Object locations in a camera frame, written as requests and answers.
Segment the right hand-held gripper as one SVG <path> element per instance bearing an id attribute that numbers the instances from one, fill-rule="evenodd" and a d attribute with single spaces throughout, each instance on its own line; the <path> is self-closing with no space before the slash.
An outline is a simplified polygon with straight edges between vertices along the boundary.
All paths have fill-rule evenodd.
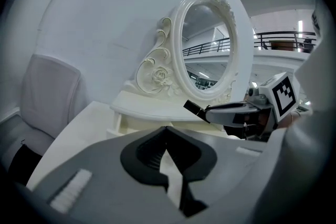
<path id="1" fill-rule="evenodd" d="M 272 76 L 257 88 L 249 89 L 246 102 L 207 107 L 205 118 L 216 124 L 245 123 L 245 127 L 224 125 L 223 128 L 229 136 L 266 142 L 296 105 L 297 98 L 292 83 L 288 73 L 283 72 Z"/>

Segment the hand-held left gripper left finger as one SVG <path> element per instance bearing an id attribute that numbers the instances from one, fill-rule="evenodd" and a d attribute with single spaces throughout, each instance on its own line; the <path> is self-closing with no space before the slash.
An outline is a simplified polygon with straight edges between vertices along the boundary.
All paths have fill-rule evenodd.
<path id="1" fill-rule="evenodd" d="M 181 212 L 161 186 L 144 185 L 122 167 L 120 154 L 129 143 L 149 131 L 94 143 L 52 170 L 34 189 L 29 200 L 48 223 L 176 223 Z M 74 174 L 92 173 L 67 214 L 51 208 L 52 198 Z"/>

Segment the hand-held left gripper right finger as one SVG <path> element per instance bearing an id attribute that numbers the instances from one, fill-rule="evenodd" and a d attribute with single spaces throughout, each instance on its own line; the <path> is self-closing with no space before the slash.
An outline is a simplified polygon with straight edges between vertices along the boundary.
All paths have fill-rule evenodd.
<path id="1" fill-rule="evenodd" d="M 183 183 L 181 209 L 168 223 L 253 223 L 264 181 L 253 178 L 264 142 L 167 127 L 169 153 Z"/>

